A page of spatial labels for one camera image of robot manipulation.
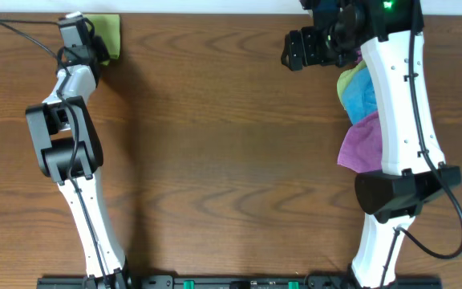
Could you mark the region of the light green microfiber cloth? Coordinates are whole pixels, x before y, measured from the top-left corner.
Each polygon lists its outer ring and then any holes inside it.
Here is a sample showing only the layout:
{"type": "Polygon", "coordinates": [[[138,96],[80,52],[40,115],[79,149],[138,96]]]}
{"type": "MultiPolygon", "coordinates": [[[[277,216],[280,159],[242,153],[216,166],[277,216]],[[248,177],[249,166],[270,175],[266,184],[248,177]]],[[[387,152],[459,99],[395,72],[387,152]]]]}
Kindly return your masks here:
{"type": "Polygon", "coordinates": [[[94,25],[96,36],[100,36],[109,54],[108,60],[99,63],[107,66],[111,60],[120,57],[120,16],[118,14],[85,14],[85,17],[94,25]]]}

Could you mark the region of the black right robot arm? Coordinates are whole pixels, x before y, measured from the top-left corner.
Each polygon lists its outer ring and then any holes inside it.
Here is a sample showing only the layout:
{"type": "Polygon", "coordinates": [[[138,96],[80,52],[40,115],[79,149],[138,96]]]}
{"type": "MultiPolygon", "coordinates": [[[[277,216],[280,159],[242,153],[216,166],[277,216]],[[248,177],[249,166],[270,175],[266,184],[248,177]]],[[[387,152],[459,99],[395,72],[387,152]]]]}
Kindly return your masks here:
{"type": "Polygon", "coordinates": [[[438,288],[433,277],[395,275],[396,259],[423,206],[461,182],[436,139],[423,72],[424,17],[417,1],[315,1],[302,7],[312,26],[285,37],[292,71],[362,58],[371,75],[382,136],[381,167],[355,178],[365,219],[346,274],[312,278],[312,288],[438,288]]]}

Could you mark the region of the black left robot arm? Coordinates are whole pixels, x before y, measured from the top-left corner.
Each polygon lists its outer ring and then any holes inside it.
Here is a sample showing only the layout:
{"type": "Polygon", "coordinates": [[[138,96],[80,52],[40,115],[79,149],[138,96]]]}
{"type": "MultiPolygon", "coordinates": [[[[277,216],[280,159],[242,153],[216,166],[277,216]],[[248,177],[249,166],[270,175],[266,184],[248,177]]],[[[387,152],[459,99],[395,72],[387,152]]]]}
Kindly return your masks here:
{"type": "Polygon", "coordinates": [[[68,14],[58,25],[63,47],[56,55],[57,83],[41,104],[26,109],[26,121],[41,171],[70,207],[86,274],[81,279],[40,279],[38,287],[136,288],[103,199],[103,150],[87,110],[99,83],[100,64],[110,55],[83,14],[68,14]]]}

